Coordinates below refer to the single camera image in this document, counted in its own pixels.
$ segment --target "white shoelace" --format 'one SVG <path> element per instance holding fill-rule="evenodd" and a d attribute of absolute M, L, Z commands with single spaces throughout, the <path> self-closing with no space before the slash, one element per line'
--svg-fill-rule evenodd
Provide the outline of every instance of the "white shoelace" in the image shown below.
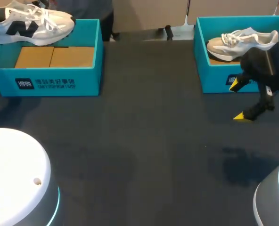
<path fill-rule="evenodd" d="M 28 12 L 24 12 L 24 11 L 15 9 L 15 8 L 11 8 L 10 10 L 13 11 L 13 12 L 16 12 L 16 13 L 26 15 L 27 16 L 26 19 L 28 19 L 28 20 L 38 20 L 38 19 L 40 19 L 42 24 L 44 24 L 44 23 L 46 24 L 46 29 L 48 31 L 52 31 L 55 28 L 61 30 L 61 28 L 59 28 L 58 25 L 50 19 L 48 10 L 46 10 L 44 8 L 40 8 L 40 7 L 35 6 L 33 4 L 27 4 L 27 6 L 33 7 L 34 10 L 31 10 L 30 8 L 27 9 Z"/>
<path fill-rule="evenodd" d="M 243 38 L 240 37 L 242 35 L 242 33 L 239 35 L 235 35 L 235 33 L 239 32 L 239 31 L 240 30 L 236 30 L 232 33 L 222 34 L 221 35 L 222 42 L 225 45 L 236 44 L 237 42 L 243 42 Z"/>

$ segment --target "sneaker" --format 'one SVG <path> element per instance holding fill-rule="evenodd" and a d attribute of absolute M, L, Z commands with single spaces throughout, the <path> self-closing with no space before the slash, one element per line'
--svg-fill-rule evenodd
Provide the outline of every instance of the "sneaker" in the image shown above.
<path fill-rule="evenodd" d="M 44 46 L 69 35 L 75 19 L 68 13 L 12 1 L 0 7 L 0 44 L 17 41 Z"/>
<path fill-rule="evenodd" d="M 247 28 L 228 34 L 222 34 L 221 38 L 209 40 L 206 48 L 210 54 L 223 61 L 232 61 L 243 56 L 250 48 L 269 50 L 279 41 L 277 31 L 271 33 L 259 33 Z"/>

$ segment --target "blue box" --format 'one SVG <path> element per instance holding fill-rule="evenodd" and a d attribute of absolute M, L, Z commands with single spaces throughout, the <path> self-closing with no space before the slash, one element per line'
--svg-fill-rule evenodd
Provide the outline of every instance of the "blue box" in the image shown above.
<path fill-rule="evenodd" d="M 22 47 L 28 42 L 0 45 L 0 92 L 4 97 L 97 96 L 103 62 L 103 40 L 99 20 L 77 20 L 74 32 L 54 47 L 94 47 L 92 67 L 15 68 Z M 60 81 L 56 86 L 39 81 Z"/>
<path fill-rule="evenodd" d="M 203 93 L 228 93 L 233 82 L 231 74 L 241 73 L 240 64 L 212 65 L 205 43 L 222 33 L 231 33 L 252 27 L 255 31 L 279 32 L 279 16 L 222 16 L 198 17 L 194 35 L 194 54 Z M 256 83 L 250 83 L 241 92 L 257 92 Z"/>

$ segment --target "cardboard box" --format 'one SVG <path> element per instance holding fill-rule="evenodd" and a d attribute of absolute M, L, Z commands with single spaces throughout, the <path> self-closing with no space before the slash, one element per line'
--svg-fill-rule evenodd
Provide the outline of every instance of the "cardboard box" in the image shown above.
<path fill-rule="evenodd" d="M 0 92 L 4 97 L 97 96 L 102 61 L 99 20 L 77 20 L 74 32 L 51 47 L 0 45 Z"/>
<path fill-rule="evenodd" d="M 194 35 L 194 55 L 200 83 L 204 93 L 228 93 L 235 76 L 242 72 L 240 64 L 218 63 L 209 59 L 206 42 L 220 37 L 222 33 L 231 33 L 252 27 L 258 32 L 279 32 L 279 16 L 224 16 L 197 18 Z M 256 83 L 250 83 L 240 92 L 257 92 Z"/>

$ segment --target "table surface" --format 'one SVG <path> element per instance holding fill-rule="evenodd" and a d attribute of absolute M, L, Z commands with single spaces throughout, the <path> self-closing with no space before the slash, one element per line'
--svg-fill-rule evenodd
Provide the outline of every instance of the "table surface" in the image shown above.
<path fill-rule="evenodd" d="M 99 97 L 0 97 L 0 127 L 48 152 L 66 225 L 255 226 L 254 191 L 279 165 L 279 94 L 239 124 L 258 95 L 203 95 L 192 41 L 113 42 L 105 57 Z"/>

